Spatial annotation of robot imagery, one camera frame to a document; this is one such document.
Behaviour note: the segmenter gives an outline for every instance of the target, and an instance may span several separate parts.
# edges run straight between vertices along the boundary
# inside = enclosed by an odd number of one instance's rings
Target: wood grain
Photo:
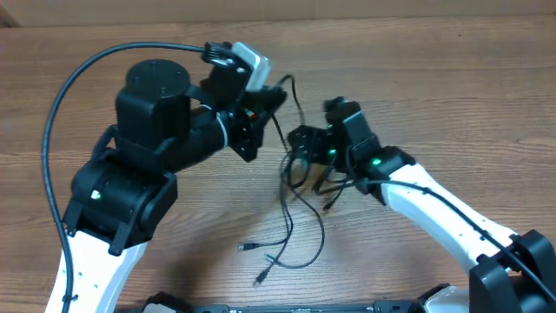
[[[554,14],[556,0],[0,0],[23,27]]]
[[[40,176],[46,113],[70,72],[111,45],[140,40],[203,44],[245,41],[269,55],[269,82],[294,73],[308,123],[323,126],[321,102],[359,101],[384,144],[417,157],[479,212],[556,242],[556,17],[388,18],[287,23],[191,23],[0,30],[0,305],[42,312],[60,249]],[[58,202],[115,121],[114,97],[127,69],[147,58],[182,63],[193,81],[209,67],[197,55],[131,50],[80,77],[64,100],[52,137]],[[284,104],[285,131],[297,124]],[[282,148],[267,127],[260,157],[245,164],[230,150],[179,174],[180,196],[121,305],[159,290],[192,303],[257,305],[356,303],[412,297],[437,283],[465,286],[459,265],[424,231],[373,198],[349,190],[324,216],[325,249],[304,270],[275,270],[257,289],[261,249],[241,242],[284,234],[277,195]],[[314,204],[324,199],[310,197]],[[296,229],[285,255],[308,260],[319,228],[292,202]]]

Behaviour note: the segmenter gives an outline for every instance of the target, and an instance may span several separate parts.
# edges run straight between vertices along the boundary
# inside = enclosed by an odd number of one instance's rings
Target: wooden table
[[[274,83],[294,73],[308,123],[321,102],[359,101],[384,144],[399,145],[479,212],[556,243],[556,17],[407,18],[284,23],[197,23],[0,30],[0,306],[42,312],[60,256],[45,201],[39,152],[51,102],[87,57],[118,43],[244,41],[270,56]],[[65,208],[70,180],[115,121],[115,95],[134,63],[168,58],[193,80],[195,54],[120,52],[72,87],[52,137],[51,167]],[[284,104],[285,131],[297,124]],[[325,249],[304,270],[273,270],[254,289],[265,252],[237,244],[284,234],[277,203],[283,149],[267,127],[259,158],[231,150],[179,174],[180,196],[131,273],[120,304],[159,290],[192,303],[358,303],[413,297],[437,283],[465,286],[459,265],[423,230],[372,197],[349,190],[324,216]],[[327,199],[310,197],[314,204]],[[296,229],[284,260],[315,253],[319,226],[292,203]]]

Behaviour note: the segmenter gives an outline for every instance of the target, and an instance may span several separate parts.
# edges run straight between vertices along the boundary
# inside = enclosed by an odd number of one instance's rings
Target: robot
[[[134,48],[198,52],[203,62],[214,67],[199,86],[190,82],[185,68],[168,60],[143,61],[129,70],[116,98],[117,124],[102,134],[91,159],[72,181],[64,228],[48,161],[57,108],[71,84],[92,63]],[[93,56],[72,74],[56,97],[43,136],[43,180],[63,244],[46,313],[115,311],[129,273],[177,199],[175,173],[227,147],[246,162],[257,157],[265,126],[287,98],[280,84],[265,85],[270,71],[270,60],[245,43],[206,43],[204,47],[127,43]],[[191,99],[202,105],[191,109]],[[347,173],[349,179],[341,187],[321,190],[321,179],[314,192],[354,186],[413,220],[469,275],[469,290],[441,284],[414,300],[247,308],[193,307],[161,293],[133,312],[556,311],[556,255],[545,237],[535,230],[521,236],[482,216],[434,181],[412,156],[397,147],[382,146],[357,102],[337,97],[326,101],[323,111],[327,128],[302,124],[288,134],[289,162],[300,158],[307,164],[327,165],[321,178],[332,169]],[[108,146],[112,139],[115,148]],[[269,261],[279,262],[277,258]],[[510,276],[510,271],[519,274]],[[261,273],[257,282],[267,274]]]

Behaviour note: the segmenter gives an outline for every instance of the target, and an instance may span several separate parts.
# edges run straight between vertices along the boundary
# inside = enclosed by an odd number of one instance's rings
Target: robotic arm
[[[144,61],[129,70],[126,85],[116,99],[117,125],[105,131],[92,158],[74,177],[63,217],[75,281],[69,312],[114,311],[130,271],[177,198],[177,171],[226,146],[246,162],[256,158],[265,125],[286,99],[280,87],[264,86],[269,60],[245,43],[207,43],[202,60],[214,68],[200,86],[191,84],[181,65],[167,60]],[[192,98],[202,105],[192,110]],[[470,276],[465,302],[453,298],[451,291],[436,290],[420,300],[421,309],[554,309],[531,276],[507,274],[523,269],[503,253],[510,250],[554,292],[556,256],[542,235],[532,230],[518,236],[487,219],[436,183],[411,156],[397,147],[382,147],[358,103],[338,97],[325,102],[324,110],[326,129],[302,125],[288,135],[293,153],[348,173],[363,194],[373,195],[416,222]],[[112,139],[115,149],[108,147]],[[62,311],[66,269],[63,254],[48,313]],[[383,304],[377,302],[365,310],[379,311]],[[415,309],[414,303],[407,310],[398,305],[393,308],[398,308],[396,312]]]

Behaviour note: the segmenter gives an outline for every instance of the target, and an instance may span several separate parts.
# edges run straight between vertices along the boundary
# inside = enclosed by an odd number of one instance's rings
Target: wooden surface
[[[269,82],[294,73],[308,123],[324,126],[321,102],[357,100],[384,144],[399,145],[440,183],[492,219],[556,243],[556,17],[389,18],[287,23],[199,23],[0,30],[0,306],[42,312],[60,247],[40,176],[47,110],[83,60],[118,43],[245,41],[273,59]],[[52,137],[60,207],[89,158],[134,63],[168,58],[193,81],[209,67],[179,51],[132,50],[88,70],[63,101]],[[285,131],[298,123],[284,104]],[[450,282],[459,265],[423,230],[349,190],[327,215],[325,249],[304,270],[273,270],[254,289],[265,252],[237,251],[283,236],[277,203],[282,147],[267,127],[259,158],[230,150],[179,174],[179,199],[131,273],[120,304],[159,290],[192,303],[357,303],[412,297]],[[310,197],[314,204],[324,199]],[[284,260],[304,262],[320,233],[293,202],[296,229]]]
[[[10,24],[23,27],[556,12],[556,0],[0,0],[0,6]]]

